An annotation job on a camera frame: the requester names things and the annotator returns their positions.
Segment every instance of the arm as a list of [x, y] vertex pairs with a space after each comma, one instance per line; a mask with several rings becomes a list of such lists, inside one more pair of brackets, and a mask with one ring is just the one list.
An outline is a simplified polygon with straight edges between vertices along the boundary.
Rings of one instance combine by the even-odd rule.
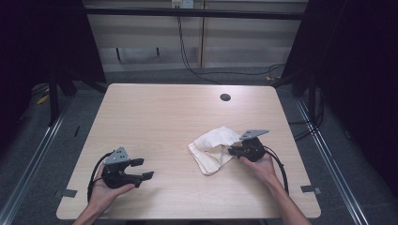
[[256, 162], [251, 162], [245, 157], [241, 157], [240, 161], [251, 168], [255, 175], [267, 186], [281, 213], [284, 224], [311, 224], [310, 220], [302, 214], [297, 205], [284, 190], [281, 182], [276, 176], [272, 158], [269, 154], [265, 154]]
[[[100, 178], [103, 167], [103, 165], [99, 166], [99, 171], [97, 172], [95, 180]], [[90, 202], [79, 217], [77, 217], [73, 225], [93, 224], [93, 222], [111, 206], [119, 195], [127, 193], [133, 188], [134, 185], [129, 184], [117, 189], [111, 189], [107, 187], [101, 179], [98, 180], [93, 186]]]

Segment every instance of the crumpled cloth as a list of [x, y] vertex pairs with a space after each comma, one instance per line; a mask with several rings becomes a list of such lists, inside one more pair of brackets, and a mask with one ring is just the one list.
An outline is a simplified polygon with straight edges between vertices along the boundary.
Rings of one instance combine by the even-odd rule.
[[212, 175], [233, 156], [228, 147], [240, 142], [240, 135], [228, 127], [210, 130], [188, 145], [190, 153], [204, 175]]

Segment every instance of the black horizontal bar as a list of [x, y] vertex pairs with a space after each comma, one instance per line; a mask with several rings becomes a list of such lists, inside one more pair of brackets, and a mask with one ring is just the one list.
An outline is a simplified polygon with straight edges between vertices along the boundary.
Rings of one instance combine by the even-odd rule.
[[137, 7], [84, 7], [86, 14], [92, 15], [135, 15], [135, 16], [177, 16], [177, 17], [211, 17], [243, 18], [269, 20], [304, 20], [314, 15], [299, 12], [266, 12], [266, 11], [230, 11], [186, 8], [137, 8]]

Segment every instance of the table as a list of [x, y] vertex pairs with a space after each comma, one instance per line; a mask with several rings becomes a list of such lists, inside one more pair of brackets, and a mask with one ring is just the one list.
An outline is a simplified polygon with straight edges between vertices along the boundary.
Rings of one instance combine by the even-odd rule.
[[[230, 95], [229, 101], [221, 94]], [[120, 196], [102, 215], [109, 219], [278, 218], [266, 187], [236, 158], [211, 176], [202, 175], [188, 144], [225, 126], [243, 134], [269, 129], [260, 141], [284, 164], [292, 199], [308, 218], [320, 216], [299, 151], [275, 89], [267, 86], [196, 84], [112, 84], [99, 108], [68, 189], [58, 207], [61, 219], [75, 219], [86, 207], [87, 183], [105, 153], [124, 146], [142, 166], [126, 173], [154, 171], [151, 180]], [[282, 175], [275, 163], [277, 175]]]

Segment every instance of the person's left hand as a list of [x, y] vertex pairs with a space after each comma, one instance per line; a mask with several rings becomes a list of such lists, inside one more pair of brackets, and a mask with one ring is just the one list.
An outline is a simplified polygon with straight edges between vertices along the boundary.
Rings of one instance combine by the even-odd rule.
[[100, 179], [103, 168], [104, 165], [99, 166], [96, 178], [94, 179], [97, 181], [94, 183], [93, 192], [87, 206], [94, 210], [94, 212], [99, 213], [100, 215], [111, 206], [111, 204], [119, 195], [124, 194], [135, 188], [134, 184], [128, 184], [116, 189], [107, 187], [105, 182]]

